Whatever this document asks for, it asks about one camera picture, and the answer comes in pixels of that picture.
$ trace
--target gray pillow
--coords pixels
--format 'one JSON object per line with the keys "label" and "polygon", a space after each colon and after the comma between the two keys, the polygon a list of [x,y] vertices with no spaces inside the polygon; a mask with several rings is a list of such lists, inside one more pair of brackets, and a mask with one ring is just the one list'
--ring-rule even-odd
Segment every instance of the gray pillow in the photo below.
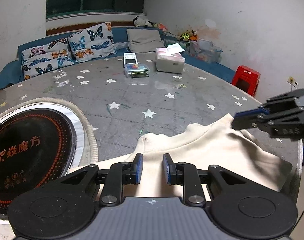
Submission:
{"label": "gray pillow", "polygon": [[156,48],[165,48],[158,30],[126,30],[128,48],[133,53],[155,52]]}

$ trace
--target white paper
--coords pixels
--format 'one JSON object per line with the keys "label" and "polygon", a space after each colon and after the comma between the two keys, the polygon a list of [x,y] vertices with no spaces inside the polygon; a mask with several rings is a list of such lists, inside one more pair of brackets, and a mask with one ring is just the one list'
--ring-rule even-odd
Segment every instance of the white paper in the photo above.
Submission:
{"label": "white paper", "polygon": [[167,46],[167,51],[170,54],[176,54],[176,53],[185,51],[185,49],[183,49],[179,43],[175,43],[175,44]]}

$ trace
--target plastic box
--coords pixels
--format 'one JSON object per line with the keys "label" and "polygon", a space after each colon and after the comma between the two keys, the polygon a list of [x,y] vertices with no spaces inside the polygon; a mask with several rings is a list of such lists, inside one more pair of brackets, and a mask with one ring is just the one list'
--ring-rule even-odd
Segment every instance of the plastic box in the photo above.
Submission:
{"label": "plastic box", "polygon": [[185,58],[180,53],[169,55],[166,48],[156,49],[156,70],[170,73],[182,73]]}
{"label": "plastic box", "polygon": [[213,46],[213,43],[210,41],[202,40],[201,43],[199,43],[199,41],[190,41],[189,55],[191,57],[195,57],[209,63],[217,63],[220,61],[221,53],[222,48]]}
{"label": "plastic box", "polygon": [[135,77],[148,77],[150,69],[148,66],[138,63],[138,64],[125,64],[124,72],[128,78]]}

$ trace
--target clear storage box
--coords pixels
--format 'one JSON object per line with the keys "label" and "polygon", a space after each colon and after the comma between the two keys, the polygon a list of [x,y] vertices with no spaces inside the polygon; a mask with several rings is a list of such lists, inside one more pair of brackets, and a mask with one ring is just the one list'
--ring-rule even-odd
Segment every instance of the clear storage box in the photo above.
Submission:
{"label": "clear storage box", "polygon": [[200,40],[201,42],[190,41],[189,55],[197,59],[217,63],[220,61],[222,48],[213,46],[210,41]]}

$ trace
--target clear plastic container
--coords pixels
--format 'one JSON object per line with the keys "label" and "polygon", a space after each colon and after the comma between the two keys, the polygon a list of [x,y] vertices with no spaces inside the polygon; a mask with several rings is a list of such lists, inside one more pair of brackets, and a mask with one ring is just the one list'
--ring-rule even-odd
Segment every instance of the clear plastic container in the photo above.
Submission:
{"label": "clear plastic container", "polygon": [[209,50],[211,47],[213,47],[213,42],[206,41],[203,39],[197,39],[197,44],[199,45],[200,49],[202,49],[202,50]]}
{"label": "clear plastic container", "polygon": [[125,64],[124,72],[128,78],[148,77],[150,69],[144,64]]}
{"label": "clear plastic container", "polygon": [[202,49],[198,42],[190,41],[189,55],[191,57],[208,63],[217,63],[220,61],[221,53],[222,49],[217,46],[210,46],[208,49]]}

